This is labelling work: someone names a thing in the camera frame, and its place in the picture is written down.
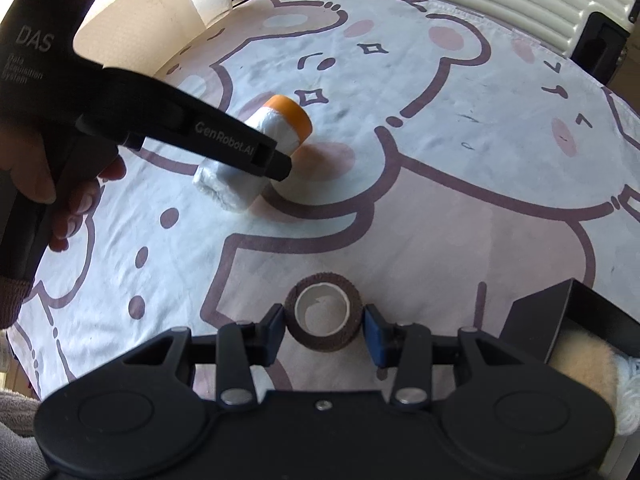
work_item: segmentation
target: brown tape roll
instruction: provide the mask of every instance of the brown tape roll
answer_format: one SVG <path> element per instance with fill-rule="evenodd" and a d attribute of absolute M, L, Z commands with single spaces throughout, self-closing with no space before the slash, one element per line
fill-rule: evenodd
<path fill-rule="evenodd" d="M 362 322 L 358 290 L 333 272 L 320 272 L 297 282 L 284 309 L 289 333 L 318 352 L 335 352 L 347 346 Z"/>

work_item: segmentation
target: orange cap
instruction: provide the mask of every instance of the orange cap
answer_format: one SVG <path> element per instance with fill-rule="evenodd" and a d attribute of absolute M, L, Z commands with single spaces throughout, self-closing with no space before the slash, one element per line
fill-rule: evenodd
<path fill-rule="evenodd" d="M 286 119 L 287 123 L 298 134 L 300 144 L 305 142 L 306 138 L 311 135 L 313 131 L 311 119 L 297 102 L 284 95 L 274 95 L 264 106 L 276 110 Z"/>

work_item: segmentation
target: white bedsheet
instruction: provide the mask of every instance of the white bedsheet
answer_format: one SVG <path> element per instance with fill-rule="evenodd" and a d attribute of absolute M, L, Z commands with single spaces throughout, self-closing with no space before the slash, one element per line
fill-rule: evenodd
<path fill-rule="evenodd" d="M 42 397 L 168 327 L 259 320 L 321 271 L 434 333 L 497 335 L 513 300 L 570 277 L 640 317 L 640 121 L 521 33 L 434 0 L 251 0 L 158 77 L 240 118 L 289 95 L 314 133 L 245 214 L 194 188 L 201 157 L 124 150 L 127 176 L 46 253 L 10 330 Z M 361 336 L 317 354 L 286 335 L 255 376 L 392 381 Z M 212 388 L 200 370 L 195 389 Z"/>

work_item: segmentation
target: human hand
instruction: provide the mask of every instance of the human hand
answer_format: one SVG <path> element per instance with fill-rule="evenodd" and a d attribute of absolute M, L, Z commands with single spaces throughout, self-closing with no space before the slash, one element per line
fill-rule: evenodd
<path fill-rule="evenodd" d="M 28 126 L 0 123 L 0 170 L 9 171 L 14 186 L 34 202 L 51 204 L 56 200 L 56 188 L 49 171 L 47 156 L 40 134 Z M 124 161 L 118 156 L 98 177 L 120 180 L 127 173 Z M 82 226 L 82 216 L 97 203 L 98 180 L 80 183 L 66 197 L 65 207 L 54 214 L 51 222 L 52 251 L 62 252 L 69 247 L 68 238 Z"/>

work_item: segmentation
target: white yarn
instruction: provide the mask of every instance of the white yarn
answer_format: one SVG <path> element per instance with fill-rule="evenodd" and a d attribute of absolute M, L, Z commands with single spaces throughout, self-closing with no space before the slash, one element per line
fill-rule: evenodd
<path fill-rule="evenodd" d="M 640 359 L 616 356 L 618 367 L 618 402 L 616 433 L 628 436 L 640 426 Z"/>

